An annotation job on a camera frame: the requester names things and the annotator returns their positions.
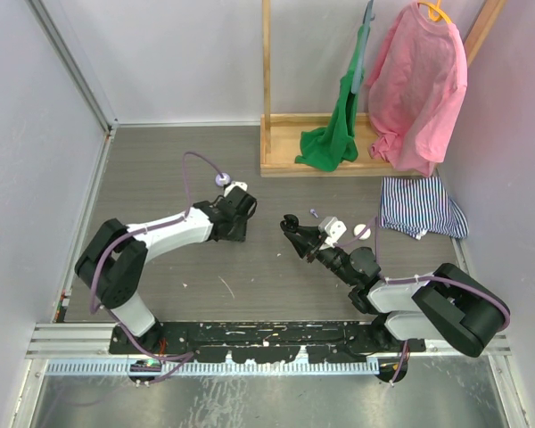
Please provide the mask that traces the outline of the white earbud charging case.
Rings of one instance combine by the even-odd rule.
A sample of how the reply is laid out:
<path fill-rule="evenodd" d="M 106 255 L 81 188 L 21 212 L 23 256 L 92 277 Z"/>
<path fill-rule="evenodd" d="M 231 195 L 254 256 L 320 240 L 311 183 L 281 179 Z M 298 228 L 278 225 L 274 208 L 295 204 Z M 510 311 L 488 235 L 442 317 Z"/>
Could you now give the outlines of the white earbud charging case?
<path fill-rule="evenodd" d="M 359 241 L 367 240 L 372 234 L 371 226 L 360 223 L 354 226 L 353 236 Z"/>

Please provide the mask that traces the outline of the black round earbud case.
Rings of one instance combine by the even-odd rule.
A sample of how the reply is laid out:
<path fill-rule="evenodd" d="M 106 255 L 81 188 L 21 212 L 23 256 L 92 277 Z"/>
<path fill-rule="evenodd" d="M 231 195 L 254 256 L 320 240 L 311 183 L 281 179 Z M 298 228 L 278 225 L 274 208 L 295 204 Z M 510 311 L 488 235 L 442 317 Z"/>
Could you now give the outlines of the black round earbud case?
<path fill-rule="evenodd" d="M 299 219 L 293 214 L 285 214 L 280 227 L 284 232 L 295 234 L 299 227 Z"/>

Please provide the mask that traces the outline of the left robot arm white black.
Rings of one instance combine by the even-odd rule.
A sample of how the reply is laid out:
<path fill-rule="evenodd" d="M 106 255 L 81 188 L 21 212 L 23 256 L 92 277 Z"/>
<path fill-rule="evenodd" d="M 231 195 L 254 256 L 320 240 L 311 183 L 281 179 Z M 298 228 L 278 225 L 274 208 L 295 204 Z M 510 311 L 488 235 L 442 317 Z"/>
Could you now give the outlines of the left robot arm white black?
<path fill-rule="evenodd" d="M 153 352 L 161 342 L 161 326 L 138 292 L 144 266 L 187 245 L 244 242 L 256 208 L 257 199 L 247 192 L 247 185 L 236 183 L 214 201 L 196 202 L 174 216 L 131 225 L 109 219 L 81 253 L 74 272 L 94 302 L 127 329 L 129 343 L 141 353 Z"/>

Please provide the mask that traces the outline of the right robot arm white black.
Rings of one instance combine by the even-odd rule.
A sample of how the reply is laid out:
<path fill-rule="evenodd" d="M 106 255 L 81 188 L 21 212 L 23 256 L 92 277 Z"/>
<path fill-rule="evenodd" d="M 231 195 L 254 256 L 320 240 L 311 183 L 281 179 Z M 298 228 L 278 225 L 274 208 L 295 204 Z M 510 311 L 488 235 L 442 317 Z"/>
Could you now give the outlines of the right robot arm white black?
<path fill-rule="evenodd" d="M 287 215 L 280 227 L 301 259 L 318 261 L 350 287 L 350 301 L 359 312 L 374 315 L 373 338 L 381 350 L 411 340 L 443 340 L 476 358 L 510 325 L 509 307 L 454 264 L 443 263 L 425 275 L 389 278 L 381 275 L 371 248 L 346 252 L 339 245 L 346 226 L 337 218 L 301 226 Z"/>

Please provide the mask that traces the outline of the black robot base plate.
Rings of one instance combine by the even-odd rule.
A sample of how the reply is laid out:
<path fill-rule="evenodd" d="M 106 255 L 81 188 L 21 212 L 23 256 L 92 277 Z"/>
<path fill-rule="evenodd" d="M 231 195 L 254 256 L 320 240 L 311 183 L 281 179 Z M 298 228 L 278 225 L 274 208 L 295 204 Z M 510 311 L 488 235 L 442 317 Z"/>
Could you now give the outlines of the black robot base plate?
<path fill-rule="evenodd" d="M 365 362 L 398 354 L 403 342 L 375 324 L 359 321 L 164 322 L 139 341 L 150 352 L 193 353 L 201 363 L 293 362 L 305 350 L 310 364 Z"/>

